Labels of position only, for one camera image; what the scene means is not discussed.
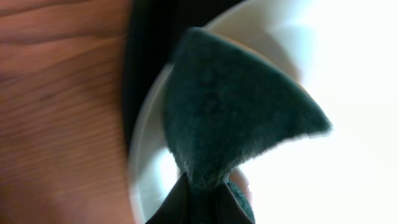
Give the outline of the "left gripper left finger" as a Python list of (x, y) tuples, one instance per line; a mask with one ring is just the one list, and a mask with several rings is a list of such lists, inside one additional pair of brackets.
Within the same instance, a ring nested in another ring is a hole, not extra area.
[(159, 209), (146, 221), (146, 224), (189, 224), (190, 187), (187, 173), (176, 181)]

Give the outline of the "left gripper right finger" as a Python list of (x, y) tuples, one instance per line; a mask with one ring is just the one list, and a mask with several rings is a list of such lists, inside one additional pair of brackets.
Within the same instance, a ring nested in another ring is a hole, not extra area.
[(226, 183), (214, 191), (215, 224), (253, 224)]

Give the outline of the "green yellow sponge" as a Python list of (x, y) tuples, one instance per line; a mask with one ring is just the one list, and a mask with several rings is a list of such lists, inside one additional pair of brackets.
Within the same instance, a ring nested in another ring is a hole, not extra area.
[(199, 27), (175, 49), (164, 131), (190, 184), (190, 221), (214, 223), (214, 191), (238, 165), (331, 123), (300, 85), (248, 50)]

